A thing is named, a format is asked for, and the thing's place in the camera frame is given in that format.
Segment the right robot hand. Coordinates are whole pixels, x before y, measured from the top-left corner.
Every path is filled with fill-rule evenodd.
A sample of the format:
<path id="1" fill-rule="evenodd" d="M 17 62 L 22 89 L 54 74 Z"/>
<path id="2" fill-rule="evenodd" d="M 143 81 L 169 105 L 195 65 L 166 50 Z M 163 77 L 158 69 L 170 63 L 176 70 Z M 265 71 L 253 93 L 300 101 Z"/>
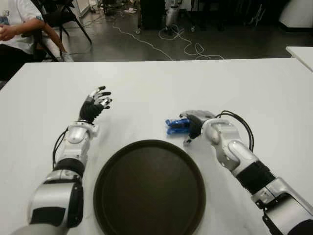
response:
<path id="1" fill-rule="evenodd" d="M 179 115 L 180 118 L 186 118 L 190 121 L 189 125 L 189 135 L 183 142 L 183 146 L 188 146 L 192 140 L 201 135 L 201 129 L 203 124 L 216 115 L 205 110 L 187 110 Z"/>

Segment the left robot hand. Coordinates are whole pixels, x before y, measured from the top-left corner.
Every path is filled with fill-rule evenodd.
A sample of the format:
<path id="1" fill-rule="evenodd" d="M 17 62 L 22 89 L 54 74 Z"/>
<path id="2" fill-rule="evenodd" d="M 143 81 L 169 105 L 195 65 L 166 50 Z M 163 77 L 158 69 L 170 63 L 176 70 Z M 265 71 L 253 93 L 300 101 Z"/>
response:
<path id="1" fill-rule="evenodd" d="M 109 109 L 112 99 L 112 93 L 106 91 L 105 86 L 100 86 L 87 95 L 80 111 L 78 120 L 93 124 L 94 120 L 103 110 Z"/>

